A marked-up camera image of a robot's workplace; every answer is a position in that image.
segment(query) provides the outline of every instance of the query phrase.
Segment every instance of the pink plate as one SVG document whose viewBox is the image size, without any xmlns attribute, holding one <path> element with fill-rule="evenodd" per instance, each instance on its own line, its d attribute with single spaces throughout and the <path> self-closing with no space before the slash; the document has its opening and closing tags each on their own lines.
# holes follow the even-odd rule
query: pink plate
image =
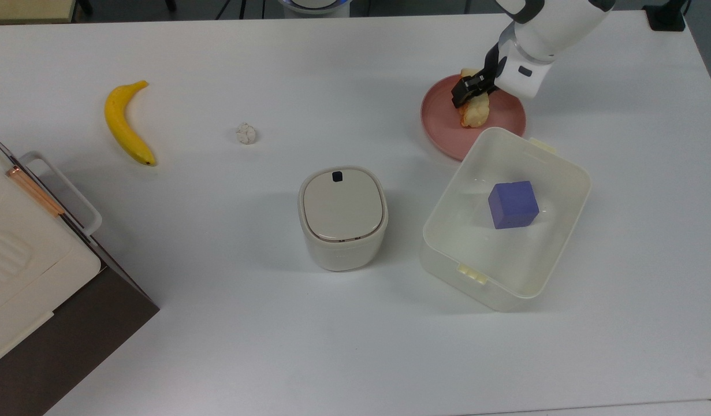
<svg viewBox="0 0 711 416">
<path fill-rule="evenodd" d="M 460 114 L 451 100 L 451 91 L 459 79 L 459 75 L 453 75 L 438 81 L 422 100 L 422 126 L 438 149 L 461 161 L 479 134 L 489 127 L 502 127 L 519 136 L 524 134 L 527 119 L 522 103 L 502 90 L 489 95 L 489 118 L 483 126 L 461 127 Z"/>
</svg>

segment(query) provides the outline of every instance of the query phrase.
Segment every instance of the plastic container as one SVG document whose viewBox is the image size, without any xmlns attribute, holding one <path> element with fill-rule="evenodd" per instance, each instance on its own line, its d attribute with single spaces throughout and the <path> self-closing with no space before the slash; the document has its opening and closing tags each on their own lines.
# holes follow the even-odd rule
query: plastic container
<svg viewBox="0 0 711 416">
<path fill-rule="evenodd" d="M 518 181 L 532 182 L 540 213 L 529 226 L 495 229 L 488 196 Z M 487 129 L 427 219 L 422 267 L 493 310 L 511 310 L 542 292 L 590 190 L 589 174 L 552 148 Z"/>
<path fill-rule="evenodd" d="M 365 266 L 389 223 L 384 189 L 358 166 L 318 171 L 299 190 L 299 221 L 319 266 L 334 272 Z"/>
</svg>

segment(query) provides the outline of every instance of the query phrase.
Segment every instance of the chair leg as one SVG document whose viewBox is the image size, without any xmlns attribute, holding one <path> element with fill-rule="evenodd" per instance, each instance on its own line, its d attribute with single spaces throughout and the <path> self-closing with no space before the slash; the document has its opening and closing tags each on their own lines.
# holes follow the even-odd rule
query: chair leg
<svg viewBox="0 0 711 416">
<path fill-rule="evenodd" d="M 83 13 L 89 16 L 94 13 L 94 7 L 91 6 L 91 2 L 89 2 L 89 0 L 78 0 L 78 4 L 80 5 L 80 8 L 83 9 Z"/>
</svg>

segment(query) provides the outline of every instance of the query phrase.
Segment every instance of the canister lid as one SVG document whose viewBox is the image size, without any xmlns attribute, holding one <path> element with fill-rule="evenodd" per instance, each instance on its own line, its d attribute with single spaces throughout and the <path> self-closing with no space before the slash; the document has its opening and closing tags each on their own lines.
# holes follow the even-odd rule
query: canister lid
<svg viewBox="0 0 711 416">
<path fill-rule="evenodd" d="M 315 176 L 303 194 L 310 230 L 327 242 L 361 239 L 384 220 L 384 201 L 370 174 L 354 168 Z"/>
</svg>

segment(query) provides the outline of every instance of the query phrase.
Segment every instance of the bread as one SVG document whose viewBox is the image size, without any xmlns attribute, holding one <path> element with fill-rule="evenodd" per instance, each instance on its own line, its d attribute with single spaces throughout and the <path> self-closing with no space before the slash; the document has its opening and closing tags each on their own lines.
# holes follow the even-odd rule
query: bread
<svg viewBox="0 0 711 416">
<path fill-rule="evenodd" d="M 463 68 L 460 77 L 474 76 L 479 69 Z M 481 127 L 489 118 L 489 95 L 483 93 L 478 97 L 473 97 L 468 102 L 458 108 L 460 113 L 460 125 L 463 127 Z"/>
</svg>

